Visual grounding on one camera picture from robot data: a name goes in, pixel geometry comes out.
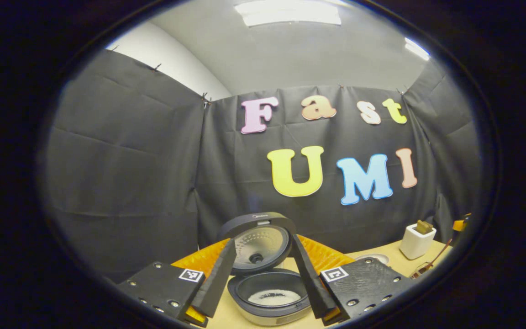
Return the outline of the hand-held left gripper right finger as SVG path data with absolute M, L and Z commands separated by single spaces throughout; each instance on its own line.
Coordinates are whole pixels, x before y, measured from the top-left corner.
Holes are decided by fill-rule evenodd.
M 376 258 L 355 260 L 299 234 L 292 236 L 292 256 L 325 326 L 371 316 L 417 283 Z

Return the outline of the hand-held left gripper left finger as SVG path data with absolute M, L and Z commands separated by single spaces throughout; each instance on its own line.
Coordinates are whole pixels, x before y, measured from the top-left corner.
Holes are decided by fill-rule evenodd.
M 215 315 L 236 255 L 234 239 L 226 238 L 171 264 L 155 261 L 117 287 L 154 313 L 204 328 Z

